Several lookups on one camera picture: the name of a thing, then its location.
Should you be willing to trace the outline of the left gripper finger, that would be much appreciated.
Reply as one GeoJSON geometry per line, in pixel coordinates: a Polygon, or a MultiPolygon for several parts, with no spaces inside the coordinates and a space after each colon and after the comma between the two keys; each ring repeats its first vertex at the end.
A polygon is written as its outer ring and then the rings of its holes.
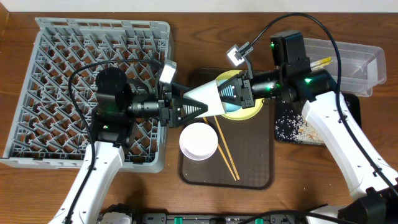
{"type": "Polygon", "coordinates": [[[181,83],[174,83],[174,97],[176,98],[182,98],[186,92],[189,92],[191,90],[190,87],[185,86],[181,83]]]}
{"type": "Polygon", "coordinates": [[[208,111],[205,103],[188,99],[175,99],[175,126],[179,127],[208,111]]]}

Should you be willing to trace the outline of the yellow plastic wrapper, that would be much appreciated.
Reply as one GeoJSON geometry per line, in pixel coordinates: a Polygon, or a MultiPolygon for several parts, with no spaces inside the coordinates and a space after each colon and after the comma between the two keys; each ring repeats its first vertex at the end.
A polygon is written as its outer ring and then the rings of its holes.
{"type": "Polygon", "coordinates": [[[318,70],[332,63],[332,58],[327,57],[310,63],[312,70],[318,70]]]}

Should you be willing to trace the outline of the light blue bowl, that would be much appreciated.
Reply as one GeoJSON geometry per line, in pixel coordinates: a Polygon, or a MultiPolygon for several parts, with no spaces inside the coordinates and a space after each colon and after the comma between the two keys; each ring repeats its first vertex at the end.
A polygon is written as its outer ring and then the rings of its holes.
{"type": "MultiPolygon", "coordinates": [[[[234,85],[229,85],[228,89],[226,90],[225,95],[229,98],[232,99],[235,95],[234,91],[236,90],[236,87],[234,85]]],[[[226,112],[227,113],[233,113],[239,109],[241,109],[241,107],[239,105],[235,105],[232,103],[225,103],[225,108],[226,108],[226,112]]]]}

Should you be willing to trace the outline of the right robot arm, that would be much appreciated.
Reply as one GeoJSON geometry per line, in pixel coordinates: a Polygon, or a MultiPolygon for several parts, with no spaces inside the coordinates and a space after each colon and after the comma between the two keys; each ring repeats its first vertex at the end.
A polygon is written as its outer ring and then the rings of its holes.
{"type": "Polygon", "coordinates": [[[221,101],[251,108],[257,99],[291,103],[320,135],[343,173],[353,201],[295,211],[307,223],[396,223],[397,172],[375,150],[350,113],[335,80],[313,70],[297,30],[271,36],[275,70],[243,71],[218,87],[221,101]]]}

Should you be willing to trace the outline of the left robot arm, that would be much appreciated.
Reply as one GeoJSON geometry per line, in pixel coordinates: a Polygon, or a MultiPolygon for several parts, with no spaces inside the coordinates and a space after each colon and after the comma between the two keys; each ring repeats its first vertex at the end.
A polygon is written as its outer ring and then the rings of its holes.
{"type": "Polygon", "coordinates": [[[133,145],[138,118],[158,118],[161,126],[179,127],[208,111],[205,103],[177,96],[186,89],[162,82],[151,94],[140,81],[110,67],[96,77],[98,105],[91,114],[89,145],[83,164],[51,223],[96,223],[109,187],[133,145]]]}

